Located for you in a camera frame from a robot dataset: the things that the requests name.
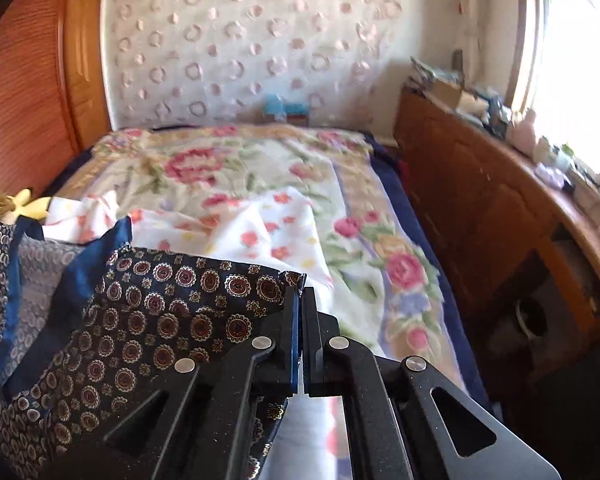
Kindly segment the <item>pink bottle on sideboard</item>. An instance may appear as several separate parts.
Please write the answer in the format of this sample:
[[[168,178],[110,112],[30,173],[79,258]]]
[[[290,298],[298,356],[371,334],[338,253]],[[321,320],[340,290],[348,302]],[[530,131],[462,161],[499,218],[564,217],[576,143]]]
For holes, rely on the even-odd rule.
[[[524,118],[511,125],[506,132],[505,140],[516,151],[531,158],[536,145],[535,110],[529,108]]]

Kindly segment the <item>wooden louvered wardrobe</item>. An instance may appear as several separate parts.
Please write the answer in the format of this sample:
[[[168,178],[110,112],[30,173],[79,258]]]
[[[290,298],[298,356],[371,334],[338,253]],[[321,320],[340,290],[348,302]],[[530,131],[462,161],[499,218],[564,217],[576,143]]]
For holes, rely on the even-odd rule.
[[[0,191],[46,190],[110,128],[102,0],[10,0],[0,16]]]

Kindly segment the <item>white circle pattern curtain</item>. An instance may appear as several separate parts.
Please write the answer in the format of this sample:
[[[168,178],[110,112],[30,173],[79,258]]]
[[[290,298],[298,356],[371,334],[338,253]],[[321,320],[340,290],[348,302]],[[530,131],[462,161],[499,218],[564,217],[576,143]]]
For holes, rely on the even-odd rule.
[[[400,0],[106,0],[120,127],[256,122],[274,102],[314,126],[369,127]]]

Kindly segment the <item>cardboard box on sideboard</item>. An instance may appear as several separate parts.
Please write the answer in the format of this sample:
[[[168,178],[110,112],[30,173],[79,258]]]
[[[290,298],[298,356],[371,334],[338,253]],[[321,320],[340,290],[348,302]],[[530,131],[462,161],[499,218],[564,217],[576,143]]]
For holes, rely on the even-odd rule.
[[[429,96],[438,104],[442,104],[454,112],[468,115],[480,116],[489,106],[488,101],[480,96],[475,96],[456,84],[450,84],[440,79],[434,80],[429,89]]]

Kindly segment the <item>long wooden sideboard cabinet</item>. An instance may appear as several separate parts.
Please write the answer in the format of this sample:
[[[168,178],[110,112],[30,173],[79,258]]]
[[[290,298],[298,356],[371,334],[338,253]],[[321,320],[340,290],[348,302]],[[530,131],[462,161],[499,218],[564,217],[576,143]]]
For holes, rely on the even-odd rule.
[[[527,382],[600,347],[600,228],[531,162],[489,133],[401,91],[394,137],[407,193],[452,287],[490,390],[518,368]],[[521,363],[488,345],[520,300],[543,307],[547,333]]]

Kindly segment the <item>navy medallion patterned garment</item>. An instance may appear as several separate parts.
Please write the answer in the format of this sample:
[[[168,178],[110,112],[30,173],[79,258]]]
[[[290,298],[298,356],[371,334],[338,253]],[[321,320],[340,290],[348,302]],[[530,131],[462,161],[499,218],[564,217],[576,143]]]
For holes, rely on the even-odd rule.
[[[0,460],[35,479],[181,359],[219,361],[301,292],[300,273],[0,222]]]

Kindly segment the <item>floral rose bed blanket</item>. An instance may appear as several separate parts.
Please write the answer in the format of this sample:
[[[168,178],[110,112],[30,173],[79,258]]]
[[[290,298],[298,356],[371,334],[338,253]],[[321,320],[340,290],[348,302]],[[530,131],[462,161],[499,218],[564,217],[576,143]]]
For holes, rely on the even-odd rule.
[[[332,280],[318,307],[373,352],[427,359],[477,402],[488,397],[448,280],[388,154],[367,134],[284,125],[125,129],[50,187],[62,200],[115,192],[122,211],[201,212],[208,198],[292,188],[312,208]]]

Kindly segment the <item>white flower print sheet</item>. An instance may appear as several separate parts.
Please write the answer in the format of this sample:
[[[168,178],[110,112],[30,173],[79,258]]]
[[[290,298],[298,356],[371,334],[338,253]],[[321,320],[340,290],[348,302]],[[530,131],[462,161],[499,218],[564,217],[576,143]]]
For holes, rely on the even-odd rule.
[[[251,200],[217,195],[201,212],[122,211],[115,192],[56,198],[44,232],[105,258],[61,367],[60,448],[79,440],[182,359],[221,361],[257,337],[287,288],[332,302],[309,201],[292,188]]]

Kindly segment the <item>yellow plush pillow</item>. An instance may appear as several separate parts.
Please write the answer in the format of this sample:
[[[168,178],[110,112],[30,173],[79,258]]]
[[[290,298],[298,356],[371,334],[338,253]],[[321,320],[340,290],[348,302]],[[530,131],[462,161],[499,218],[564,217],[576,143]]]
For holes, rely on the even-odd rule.
[[[19,217],[44,220],[51,200],[50,197],[40,197],[34,200],[30,188],[24,188],[14,196],[0,191],[0,221],[5,224],[14,224]]]

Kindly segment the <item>wooden framed window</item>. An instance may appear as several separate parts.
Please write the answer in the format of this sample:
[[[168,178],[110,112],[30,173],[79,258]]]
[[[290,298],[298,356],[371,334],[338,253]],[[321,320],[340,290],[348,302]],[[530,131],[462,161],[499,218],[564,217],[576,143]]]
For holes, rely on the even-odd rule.
[[[600,186],[600,0],[519,0],[524,39],[514,110],[539,141]]]

